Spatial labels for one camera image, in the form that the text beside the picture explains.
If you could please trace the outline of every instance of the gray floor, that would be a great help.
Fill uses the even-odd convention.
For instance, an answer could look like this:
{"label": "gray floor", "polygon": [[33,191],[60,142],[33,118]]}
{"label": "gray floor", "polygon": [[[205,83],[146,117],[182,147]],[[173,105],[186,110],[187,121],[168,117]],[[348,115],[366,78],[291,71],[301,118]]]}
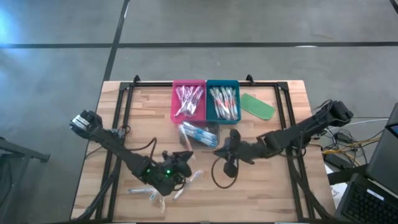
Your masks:
{"label": "gray floor", "polygon": [[[111,43],[122,4],[1,1],[0,44]],[[121,36],[124,43],[360,41],[398,41],[388,0],[131,0]],[[32,161],[10,223],[68,220],[87,144],[68,122],[96,108],[109,52],[0,49],[0,136],[51,153],[48,164]],[[119,49],[110,79],[302,79],[313,108],[342,100],[358,122],[388,117],[398,101],[396,58],[398,47]],[[366,139],[384,124],[347,129]]]}

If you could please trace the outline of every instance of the wooden table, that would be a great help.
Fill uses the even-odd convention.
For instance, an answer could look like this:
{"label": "wooden table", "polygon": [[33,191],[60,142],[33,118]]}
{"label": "wooden table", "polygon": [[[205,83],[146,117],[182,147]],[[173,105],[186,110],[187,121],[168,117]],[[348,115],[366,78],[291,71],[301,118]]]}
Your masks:
{"label": "wooden table", "polygon": [[[301,80],[287,81],[294,108],[296,122],[312,115]],[[104,82],[97,113],[102,117],[104,128],[110,128],[113,121],[116,98],[120,82]],[[241,94],[248,93],[277,109],[275,91],[269,87],[241,87]],[[163,150],[182,151],[176,125],[170,120],[171,87],[135,87],[129,116],[132,131],[126,136],[125,146],[141,147],[154,136],[157,137],[154,159],[161,161]],[[284,102],[286,121],[287,108]],[[278,112],[269,121],[263,121],[242,110],[242,120],[235,126],[221,126],[220,145],[229,134],[229,128],[236,128],[243,140],[254,142],[255,137],[280,129]],[[97,143],[89,143],[87,153],[96,149]],[[140,151],[150,153],[150,149]],[[159,205],[149,201],[149,194],[128,194],[128,189],[143,187],[123,163],[120,173],[114,222],[271,222],[297,220],[292,187],[286,158],[275,156],[258,159],[256,165],[240,163],[239,177],[230,189],[219,189],[212,181],[210,169],[216,159],[211,149],[195,150],[197,161],[189,161],[192,171],[203,170],[201,176],[177,200],[172,195],[166,198],[166,211],[160,212]],[[100,188],[106,151],[92,154],[85,160],[76,195],[72,217],[77,217],[90,204]],[[335,208],[330,186],[323,165],[322,155],[317,147],[308,147],[304,157],[310,188],[321,204],[330,213]],[[231,179],[223,173],[223,162],[215,167],[215,175],[221,185]],[[302,198],[303,210],[307,209]]]}

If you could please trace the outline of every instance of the pink container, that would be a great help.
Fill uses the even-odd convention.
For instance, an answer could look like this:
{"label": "pink container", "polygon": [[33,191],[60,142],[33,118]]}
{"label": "pink container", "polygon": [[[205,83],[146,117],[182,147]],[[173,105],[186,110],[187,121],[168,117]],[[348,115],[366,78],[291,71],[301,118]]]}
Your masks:
{"label": "pink container", "polygon": [[[181,108],[181,102],[178,99],[177,92],[175,91],[178,86],[202,86],[203,94],[200,97],[195,116],[186,117],[184,114],[174,116],[177,111]],[[175,124],[181,124],[182,121],[204,121],[206,120],[206,81],[204,80],[174,80],[173,82],[173,93],[172,93],[172,107],[170,110],[170,119]]]}

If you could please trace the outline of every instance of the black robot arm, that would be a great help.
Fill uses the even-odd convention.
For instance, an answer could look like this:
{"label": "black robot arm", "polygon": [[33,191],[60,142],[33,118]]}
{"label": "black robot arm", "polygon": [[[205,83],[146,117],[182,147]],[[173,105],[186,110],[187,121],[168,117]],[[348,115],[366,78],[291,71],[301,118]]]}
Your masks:
{"label": "black robot arm", "polygon": [[[280,154],[289,146],[299,152],[307,146],[314,134],[321,133],[328,126],[342,127],[348,124],[353,116],[354,114],[341,101],[330,100],[325,102],[312,117],[285,130],[271,131],[258,136],[256,143],[241,141],[239,132],[232,129],[224,146],[215,150],[214,154],[227,160],[226,164],[232,164],[231,159],[236,158],[254,164],[253,159],[270,158]],[[229,172],[227,175],[234,177],[233,173]]]}
{"label": "black robot arm", "polygon": [[102,119],[92,111],[83,111],[70,122],[71,129],[79,136],[100,143],[106,150],[122,159],[132,174],[144,184],[152,185],[163,196],[171,194],[176,185],[184,184],[192,175],[187,164],[193,152],[162,153],[164,162],[156,162],[148,156],[129,151],[122,145],[124,133],[103,129]]}

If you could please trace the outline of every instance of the blue container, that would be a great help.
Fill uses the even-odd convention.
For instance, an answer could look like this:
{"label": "blue container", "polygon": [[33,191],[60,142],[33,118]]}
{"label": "blue container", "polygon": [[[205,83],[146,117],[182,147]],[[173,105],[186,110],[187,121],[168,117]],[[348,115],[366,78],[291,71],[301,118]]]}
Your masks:
{"label": "blue container", "polygon": [[[223,118],[217,118],[214,99],[211,96],[209,89],[212,87],[228,86],[236,90],[236,107],[238,109],[237,120],[225,120]],[[241,96],[239,94],[239,82],[236,80],[207,80],[206,82],[206,120],[211,122],[217,122],[219,124],[237,124],[241,120]]]}

